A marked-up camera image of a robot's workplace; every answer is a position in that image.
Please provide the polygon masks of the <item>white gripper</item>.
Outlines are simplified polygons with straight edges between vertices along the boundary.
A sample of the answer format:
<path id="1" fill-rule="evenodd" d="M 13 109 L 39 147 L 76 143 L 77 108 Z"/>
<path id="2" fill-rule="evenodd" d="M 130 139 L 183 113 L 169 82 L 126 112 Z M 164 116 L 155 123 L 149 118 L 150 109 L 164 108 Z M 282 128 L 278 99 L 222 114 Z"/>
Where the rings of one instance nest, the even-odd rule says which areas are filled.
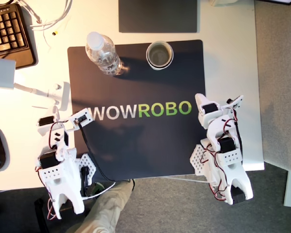
<path id="1" fill-rule="evenodd" d="M 195 94 L 195 101 L 198 107 L 198 120 L 204 129 L 216 119 L 226 122 L 229 119 L 226 109 L 232 108 L 232 104 L 219 105 L 216 102 L 210 102 L 203 94 Z"/>
<path id="2" fill-rule="evenodd" d="M 65 124 L 69 119 L 59 119 L 60 113 L 56 105 L 51 108 L 52 115 L 38 119 L 36 124 L 38 133 L 42 136 L 40 149 L 68 149 L 69 134 Z"/>

